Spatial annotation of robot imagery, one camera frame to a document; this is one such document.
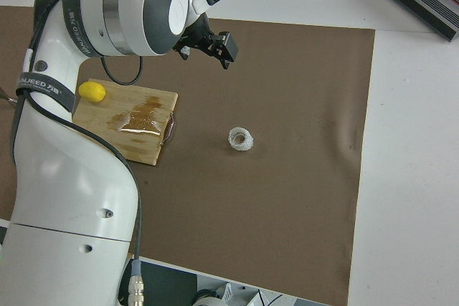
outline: wet stain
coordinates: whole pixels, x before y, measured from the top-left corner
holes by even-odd
[[[107,122],[108,128],[118,132],[148,133],[161,137],[161,125],[156,118],[156,112],[160,108],[161,103],[157,97],[148,97],[144,103],[134,106],[131,111],[114,115]]]

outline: wooden cutting board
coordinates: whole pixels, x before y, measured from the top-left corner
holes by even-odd
[[[177,101],[174,92],[122,86],[105,80],[104,99],[81,99],[73,122],[115,146],[130,161],[156,165],[167,125]]]

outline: brown mat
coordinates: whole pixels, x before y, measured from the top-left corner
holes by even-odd
[[[0,8],[1,84],[12,91],[30,9]],[[330,305],[349,288],[361,143],[374,31],[212,21],[240,48],[223,71],[192,52],[148,58],[139,86],[179,94],[176,129],[156,167],[134,163],[143,195],[142,255]],[[109,59],[132,77],[136,58]],[[81,81],[106,79],[99,61]],[[12,111],[0,106],[0,218],[14,182]],[[233,150],[231,128],[255,139]]]

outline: roll of tape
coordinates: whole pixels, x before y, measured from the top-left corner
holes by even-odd
[[[253,137],[247,129],[241,127],[229,131],[228,141],[235,150],[249,150],[253,146]]]

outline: yellow lemon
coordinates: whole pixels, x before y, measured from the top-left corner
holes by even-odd
[[[84,82],[78,88],[81,98],[90,102],[100,102],[105,97],[105,88],[98,82]]]

